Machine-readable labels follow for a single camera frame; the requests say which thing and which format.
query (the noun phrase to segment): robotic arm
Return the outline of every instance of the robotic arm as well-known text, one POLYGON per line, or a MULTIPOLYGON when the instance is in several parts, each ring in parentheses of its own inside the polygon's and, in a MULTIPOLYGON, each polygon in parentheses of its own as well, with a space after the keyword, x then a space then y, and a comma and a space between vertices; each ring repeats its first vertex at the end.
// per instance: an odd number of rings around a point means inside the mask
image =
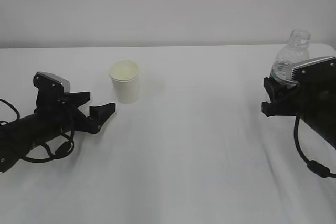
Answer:
POLYGON ((50 73, 37 72, 33 79, 38 88, 34 113, 20 118, 19 112, 7 101, 17 115, 17 119, 8 123, 0 121, 0 172, 9 170, 19 159, 32 163, 45 163, 61 159, 74 150, 75 131, 96 134, 106 120, 115 112, 115 103, 90 107, 90 116, 86 117, 79 106, 90 100, 90 92, 70 93, 69 81, 50 73), (63 136, 67 139, 52 153, 48 141, 63 136), (33 148, 42 146, 48 158, 27 157, 33 148))

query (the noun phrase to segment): white tablecloth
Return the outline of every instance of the white tablecloth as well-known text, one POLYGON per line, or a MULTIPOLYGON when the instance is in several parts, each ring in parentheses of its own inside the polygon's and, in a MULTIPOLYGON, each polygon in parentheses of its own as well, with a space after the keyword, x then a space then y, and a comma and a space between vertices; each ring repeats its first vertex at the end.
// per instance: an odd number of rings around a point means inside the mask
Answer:
MULTIPOLYGON (((336 180, 307 170, 294 118, 260 111, 282 46, 1 49, 0 97, 22 116, 35 108, 37 71, 103 105, 116 101, 110 65, 130 59, 141 97, 117 103, 99 134, 77 133, 71 156, 0 174, 0 223, 335 223, 336 180)), ((310 53, 335 51, 312 44, 310 53)), ((14 115, 0 105, 0 119, 14 115)), ((336 172, 336 150, 305 124, 299 131, 307 155, 336 172)))

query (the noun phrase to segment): table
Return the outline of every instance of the table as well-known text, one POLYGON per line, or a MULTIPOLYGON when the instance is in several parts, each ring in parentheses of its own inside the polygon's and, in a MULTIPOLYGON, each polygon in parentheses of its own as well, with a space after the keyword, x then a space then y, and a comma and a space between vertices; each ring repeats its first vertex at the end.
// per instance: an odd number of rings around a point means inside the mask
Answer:
MULTIPOLYGON (((1 174, 0 223, 335 223, 336 180, 307 170, 294 118, 260 111, 282 46, 1 49, 1 98, 22 116, 35 108, 37 71, 91 91, 95 106, 116 101, 108 69, 130 59, 141 97, 117 103, 99 134, 77 133, 69 157, 1 174)), ((312 44, 310 54, 335 51, 312 44)), ((336 171, 336 150, 304 123, 299 131, 307 155, 336 171)))

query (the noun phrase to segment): cup rim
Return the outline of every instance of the cup rim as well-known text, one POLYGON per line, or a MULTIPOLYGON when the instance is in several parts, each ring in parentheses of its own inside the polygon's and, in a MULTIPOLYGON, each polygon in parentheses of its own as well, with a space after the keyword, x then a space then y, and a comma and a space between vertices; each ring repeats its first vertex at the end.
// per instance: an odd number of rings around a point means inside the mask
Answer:
POLYGON ((118 81, 118 82, 129 82, 129 81, 132 81, 133 79, 135 79, 135 78, 138 77, 138 74, 139 74, 139 65, 137 63, 135 63, 134 61, 132 61, 132 60, 118 60, 115 63, 113 63, 113 65, 109 69, 109 76, 111 77, 111 79, 115 80, 115 81, 118 81), (118 64, 123 63, 123 62, 128 62, 128 63, 132 64, 135 67, 135 69, 136 69, 135 75, 132 78, 130 78, 130 79, 122 80, 122 79, 118 79, 118 78, 116 78, 116 77, 113 76, 113 67, 116 67, 118 64))

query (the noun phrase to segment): bottle neck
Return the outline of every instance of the bottle neck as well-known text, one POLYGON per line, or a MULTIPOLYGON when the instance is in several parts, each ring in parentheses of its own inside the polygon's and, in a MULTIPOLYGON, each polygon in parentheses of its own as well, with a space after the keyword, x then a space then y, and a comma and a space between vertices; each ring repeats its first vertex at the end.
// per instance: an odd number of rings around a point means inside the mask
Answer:
POLYGON ((294 30, 288 40, 288 45, 297 49, 307 49, 309 47, 310 33, 304 30, 294 30))

